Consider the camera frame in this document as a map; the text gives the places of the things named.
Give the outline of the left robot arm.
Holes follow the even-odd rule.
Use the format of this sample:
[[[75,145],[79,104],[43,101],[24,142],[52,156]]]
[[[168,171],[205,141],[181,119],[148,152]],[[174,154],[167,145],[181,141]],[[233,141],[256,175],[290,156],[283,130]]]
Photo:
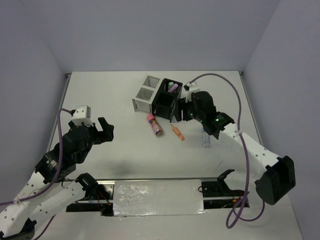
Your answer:
[[[69,122],[69,131],[60,135],[59,142],[47,152],[35,166],[30,179],[0,214],[0,238],[2,240],[30,240],[46,221],[79,200],[110,200],[110,193],[89,173],[80,174],[68,186],[54,195],[49,189],[65,181],[76,170],[76,165],[86,159],[94,145],[111,142],[114,126],[105,118],[98,118],[102,130],[94,123],[79,125]]]

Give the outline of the purple highlighter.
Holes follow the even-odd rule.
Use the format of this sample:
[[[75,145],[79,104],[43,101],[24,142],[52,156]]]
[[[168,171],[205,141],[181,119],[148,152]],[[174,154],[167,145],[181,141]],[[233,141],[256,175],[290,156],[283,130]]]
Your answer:
[[[177,83],[173,84],[172,87],[168,90],[169,93],[174,93],[179,88]]]

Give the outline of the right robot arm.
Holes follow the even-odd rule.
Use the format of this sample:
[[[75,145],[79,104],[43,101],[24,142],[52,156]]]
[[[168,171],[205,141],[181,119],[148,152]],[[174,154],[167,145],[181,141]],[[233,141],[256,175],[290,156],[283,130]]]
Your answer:
[[[208,92],[193,92],[179,99],[175,115],[178,121],[198,121],[207,134],[244,153],[249,168],[256,173],[255,190],[265,203],[275,205],[295,187],[294,161],[269,151],[242,131],[229,115],[217,111]]]

